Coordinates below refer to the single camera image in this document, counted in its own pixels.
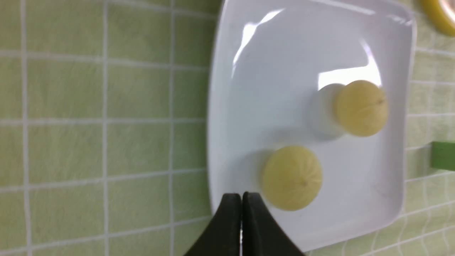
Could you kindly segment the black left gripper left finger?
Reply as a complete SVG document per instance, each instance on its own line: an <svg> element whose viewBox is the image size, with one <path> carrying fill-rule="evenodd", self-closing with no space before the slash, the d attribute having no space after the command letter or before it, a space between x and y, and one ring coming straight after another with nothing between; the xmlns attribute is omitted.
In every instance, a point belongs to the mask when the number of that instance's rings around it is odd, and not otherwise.
<svg viewBox="0 0 455 256"><path fill-rule="evenodd" d="M225 193L214 216L186 256L239 256L242 199Z"/></svg>

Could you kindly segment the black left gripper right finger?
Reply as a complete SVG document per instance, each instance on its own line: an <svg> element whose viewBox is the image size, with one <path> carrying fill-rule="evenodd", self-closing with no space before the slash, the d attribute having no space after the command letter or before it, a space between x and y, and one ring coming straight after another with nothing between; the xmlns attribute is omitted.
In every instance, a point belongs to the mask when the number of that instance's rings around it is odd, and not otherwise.
<svg viewBox="0 0 455 256"><path fill-rule="evenodd" d="M270 214L259 193L242 197L243 256L304 256Z"/></svg>

